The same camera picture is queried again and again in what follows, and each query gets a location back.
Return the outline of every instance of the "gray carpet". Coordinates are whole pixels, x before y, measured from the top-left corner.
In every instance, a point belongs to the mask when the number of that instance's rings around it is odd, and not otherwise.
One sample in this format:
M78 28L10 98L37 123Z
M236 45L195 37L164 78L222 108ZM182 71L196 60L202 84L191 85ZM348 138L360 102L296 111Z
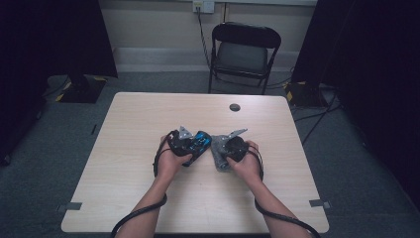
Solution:
M288 77L288 72L274 72L269 82L274 89L266 94L284 95L276 83ZM64 213L56 209L71 200L113 96L119 91L206 93L207 78L208 73L200 71L124 72L107 82L96 104L56 103L58 92L48 96L43 116L11 154L12 164L0 168L0 237L108 237L63 233ZM51 77L50 90L64 80L65 76ZM224 90L215 93L261 92L224 82L214 87ZM328 101L333 98L333 90L323 93ZM336 99L333 108L339 104ZM323 110L291 107L291 112L298 119ZM318 118L296 122L302 140ZM357 125L345 110L326 114L304 150L321 198L332 204L326 209L330 230L322 237L419 236L419 213L392 174L364 147Z

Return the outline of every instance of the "dark curtain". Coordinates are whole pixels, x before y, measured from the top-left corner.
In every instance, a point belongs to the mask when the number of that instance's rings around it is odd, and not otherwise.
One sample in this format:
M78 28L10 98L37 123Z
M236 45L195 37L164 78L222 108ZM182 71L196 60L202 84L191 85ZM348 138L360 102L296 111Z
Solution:
M117 77L97 0L0 1L0 159L48 78L72 71Z

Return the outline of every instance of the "hand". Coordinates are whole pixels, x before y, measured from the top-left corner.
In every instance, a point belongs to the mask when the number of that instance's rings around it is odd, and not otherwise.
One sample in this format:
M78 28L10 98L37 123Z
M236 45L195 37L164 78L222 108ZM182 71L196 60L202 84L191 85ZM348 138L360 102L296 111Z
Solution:
M160 142L164 140L165 136L160 138ZM161 148L163 153L160 154L160 158L157 166L157 179L173 180L176 173L179 171L181 165L189 161L192 155L186 155L179 157L173 153L170 149L169 144L164 142Z
M259 145L253 141L246 141L250 145L249 150L258 154ZM251 153L246 153L240 162L236 162L228 157L228 163L232 170L243 179L245 182L251 180L261 180L260 178L260 165L255 156Z

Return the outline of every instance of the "white wall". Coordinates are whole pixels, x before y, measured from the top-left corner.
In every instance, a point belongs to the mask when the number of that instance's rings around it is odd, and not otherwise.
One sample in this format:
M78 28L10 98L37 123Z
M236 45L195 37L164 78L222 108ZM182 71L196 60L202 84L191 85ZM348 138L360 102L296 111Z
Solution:
M101 1L112 47L201 49L200 27L191 2ZM210 45L212 29L223 21L224 3L214 14L202 14L205 39ZM280 50L299 52L314 6L228 4L227 21L264 25L282 37Z

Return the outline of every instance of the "black folding chair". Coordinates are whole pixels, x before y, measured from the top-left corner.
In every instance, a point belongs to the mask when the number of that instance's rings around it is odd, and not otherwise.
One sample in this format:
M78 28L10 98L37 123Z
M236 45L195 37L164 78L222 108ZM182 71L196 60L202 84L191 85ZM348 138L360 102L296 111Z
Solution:
M259 79L265 94L275 54L281 44L280 35L268 27L227 22L216 26L212 33L212 51L208 93L212 90L213 74Z

